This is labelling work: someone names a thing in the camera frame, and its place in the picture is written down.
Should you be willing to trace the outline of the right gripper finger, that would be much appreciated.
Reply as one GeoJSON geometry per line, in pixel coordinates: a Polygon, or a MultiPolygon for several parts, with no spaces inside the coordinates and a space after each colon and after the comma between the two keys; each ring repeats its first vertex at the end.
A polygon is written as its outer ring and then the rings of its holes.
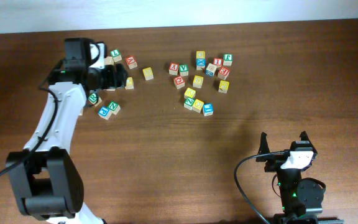
{"type": "Polygon", "coordinates": [[[300,140],[301,141],[310,141],[306,131],[302,131],[301,134],[300,134],[300,140]]]}
{"type": "Polygon", "coordinates": [[[267,134],[265,132],[262,132],[260,135],[260,146],[259,146],[258,154],[269,154],[269,153],[270,153],[270,149],[267,143],[267,134]]]}

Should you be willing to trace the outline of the green R letter block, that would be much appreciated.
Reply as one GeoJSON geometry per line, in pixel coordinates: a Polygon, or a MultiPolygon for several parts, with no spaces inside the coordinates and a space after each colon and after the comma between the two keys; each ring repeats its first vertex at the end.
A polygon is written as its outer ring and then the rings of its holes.
{"type": "Polygon", "coordinates": [[[88,101],[90,106],[98,106],[100,102],[102,102],[100,96],[96,92],[90,94],[88,101]]]}

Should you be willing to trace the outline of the yellow S block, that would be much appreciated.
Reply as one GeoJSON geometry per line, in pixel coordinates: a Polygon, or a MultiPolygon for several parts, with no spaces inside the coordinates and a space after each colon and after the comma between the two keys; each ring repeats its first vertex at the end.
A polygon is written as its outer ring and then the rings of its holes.
{"type": "Polygon", "coordinates": [[[201,88],[204,78],[202,76],[195,75],[193,79],[193,87],[201,88]]]}

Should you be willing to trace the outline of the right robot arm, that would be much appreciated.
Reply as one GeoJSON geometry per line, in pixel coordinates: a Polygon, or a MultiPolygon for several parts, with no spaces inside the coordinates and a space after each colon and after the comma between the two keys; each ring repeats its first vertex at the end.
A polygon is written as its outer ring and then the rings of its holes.
{"type": "Polygon", "coordinates": [[[283,212],[273,216],[274,223],[344,223],[344,220],[318,218],[323,212],[322,202],[326,192],[324,182],[303,178],[301,173],[312,166],[318,155],[306,132],[293,141],[289,149],[272,152],[267,134],[261,133],[257,162],[265,164],[265,172],[274,172],[283,212]]]}

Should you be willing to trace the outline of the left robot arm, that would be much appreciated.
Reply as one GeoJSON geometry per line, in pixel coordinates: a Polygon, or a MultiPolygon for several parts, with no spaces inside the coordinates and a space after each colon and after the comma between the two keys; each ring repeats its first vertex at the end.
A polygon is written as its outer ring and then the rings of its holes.
{"type": "Polygon", "coordinates": [[[70,146],[83,109],[98,104],[100,90],[125,87],[128,72],[121,64],[105,64],[104,42],[68,38],[64,46],[64,58],[40,85],[48,97],[32,137],[6,159],[9,181],[23,216],[49,223],[104,223],[84,202],[70,146]]]}

